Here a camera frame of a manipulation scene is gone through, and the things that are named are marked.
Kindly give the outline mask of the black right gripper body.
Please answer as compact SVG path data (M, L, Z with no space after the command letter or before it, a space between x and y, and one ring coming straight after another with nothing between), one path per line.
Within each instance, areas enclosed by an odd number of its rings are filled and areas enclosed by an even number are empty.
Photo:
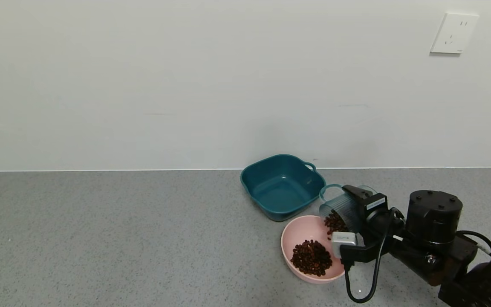
M378 193L361 198L360 217L363 223L362 229L373 235L383 235L391 220L387 196Z

